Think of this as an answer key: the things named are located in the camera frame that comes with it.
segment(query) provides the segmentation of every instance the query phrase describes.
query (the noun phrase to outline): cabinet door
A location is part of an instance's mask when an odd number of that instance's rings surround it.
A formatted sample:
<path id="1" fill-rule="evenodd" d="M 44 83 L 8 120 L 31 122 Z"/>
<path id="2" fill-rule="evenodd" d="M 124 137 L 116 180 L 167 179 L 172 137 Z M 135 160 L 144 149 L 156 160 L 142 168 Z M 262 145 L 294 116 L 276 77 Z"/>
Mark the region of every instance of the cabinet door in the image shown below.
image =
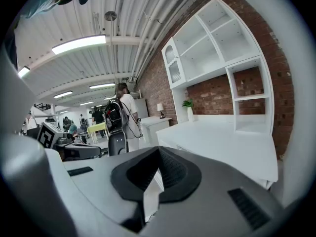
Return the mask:
<path id="1" fill-rule="evenodd" d="M 173 38 L 171 38 L 162 49 L 162 56 L 166 67 L 170 88 L 174 88 L 185 83 L 186 78 Z"/>

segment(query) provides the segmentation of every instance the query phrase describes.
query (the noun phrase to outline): white shirt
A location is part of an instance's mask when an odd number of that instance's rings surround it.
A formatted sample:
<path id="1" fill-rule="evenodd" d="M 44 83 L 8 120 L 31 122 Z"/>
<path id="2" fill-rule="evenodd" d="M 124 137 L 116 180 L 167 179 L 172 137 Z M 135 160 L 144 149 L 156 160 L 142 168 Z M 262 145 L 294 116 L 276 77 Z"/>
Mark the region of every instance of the white shirt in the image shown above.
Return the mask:
<path id="1" fill-rule="evenodd" d="M 34 117 L 31 117 L 30 119 L 26 118 L 25 121 L 26 121 L 26 126 L 27 126 L 27 129 L 28 129 L 28 130 L 37 127 L 36 121 L 35 121 L 35 118 L 34 118 Z"/>
<path id="2" fill-rule="evenodd" d="M 123 108 L 126 114 L 129 116 L 128 126 L 125 129 L 126 136 L 128 139 L 133 139 L 135 137 L 140 137 L 140 132 L 138 125 L 135 122 L 133 114 L 137 112 L 137 107 L 134 98 L 129 94 L 124 94 L 120 101 L 122 102 Z"/>

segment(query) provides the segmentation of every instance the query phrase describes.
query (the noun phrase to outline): black vent grille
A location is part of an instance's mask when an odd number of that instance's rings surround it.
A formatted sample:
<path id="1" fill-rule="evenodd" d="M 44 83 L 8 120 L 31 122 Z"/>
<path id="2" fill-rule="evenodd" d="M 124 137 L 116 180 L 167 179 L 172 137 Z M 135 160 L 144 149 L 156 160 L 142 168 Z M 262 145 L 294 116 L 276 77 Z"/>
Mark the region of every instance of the black vent grille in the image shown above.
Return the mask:
<path id="1" fill-rule="evenodd" d="M 242 189 L 228 191 L 228 194 L 253 230 L 270 220 L 267 214 Z"/>

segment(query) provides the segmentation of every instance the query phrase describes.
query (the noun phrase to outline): ceiling light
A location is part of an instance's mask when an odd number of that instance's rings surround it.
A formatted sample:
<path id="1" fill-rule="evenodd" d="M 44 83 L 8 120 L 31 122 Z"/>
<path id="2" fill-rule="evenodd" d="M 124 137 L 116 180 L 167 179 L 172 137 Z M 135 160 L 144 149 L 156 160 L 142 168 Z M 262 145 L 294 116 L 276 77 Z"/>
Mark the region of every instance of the ceiling light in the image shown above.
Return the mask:
<path id="1" fill-rule="evenodd" d="M 102 87 L 110 87 L 110 86 L 115 86 L 115 83 L 106 83 L 106 84 L 94 85 L 94 86 L 90 86 L 90 89 L 96 89 L 96 88 L 102 88 Z"/>
<path id="2" fill-rule="evenodd" d="M 60 54 L 75 48 L 89 45 L 105 44 L 105 42 L 105 35 L 89 36 L 81 39 L 71 40 L 69 42 L 55 46 L 51 50 L 54 52 L 54 54 Z"/>
<path id="3" fill-rule="evenodd" d="M 59 94 L 59 95 L 54 96 L 54 98 L 60 98 L 60 97 L 63 97 L 63 96 L 70 95 L 70 94 L 72 94 L 72 93 L 73 93 L 72 91 L 67 91 L 67 92 L 65 92 L 65 93 L 61 93 L 61 94 Z"/>
<path id="4" fill-rule="evenodd" d="M 93 101 L 92 102 L 87 102 L 87 103 L 84 103 L 84 104 L 80 104 L 80 105 L 87 105 L 87 104 L 92 104 L 94 103 Z"/>
<path id="5" fill-rule="evenodd" d="M 28 72 L 30 71 L 30 69 L 26 66 L 24 66 L 18 73 L 19 77 L 22 78 L 23 76 L 25 76 Z"/>

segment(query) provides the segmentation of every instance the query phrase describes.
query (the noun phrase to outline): white counter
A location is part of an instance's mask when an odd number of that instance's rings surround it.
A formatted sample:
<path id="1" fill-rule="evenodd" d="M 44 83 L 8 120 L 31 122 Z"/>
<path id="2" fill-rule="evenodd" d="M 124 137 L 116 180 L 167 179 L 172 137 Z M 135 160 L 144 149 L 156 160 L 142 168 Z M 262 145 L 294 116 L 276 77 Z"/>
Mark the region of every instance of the white counter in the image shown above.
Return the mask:
<path id="1" fill-rule="evenodd" d="M 198 120 L 157 132 L 160 146 L 184 149 L 236 168 L 268 189 L 277 181 L 272 136 L 235 133 L 231 122 Z"/>
<path id="2" fill-rule="evenodd" d="M 170 119 L 172 119 L 172 118 L 160 118 L 160 117 L 142 118 L 141 124 L 148 127 L 148 126 L 151 126 L 151 125 L 154 125 L 154 124 L 158 124 L 158 123 L 161 123 L 161 122 L 168 121 Z"/>
<path id="3" fill-rule="evenodd" d="M 148 147 L 159 146 L 157 131 L 169 127 L 169 120 L 172 118 L 149 117 L 142 118 L 140 125 L 145 143 Z"/>

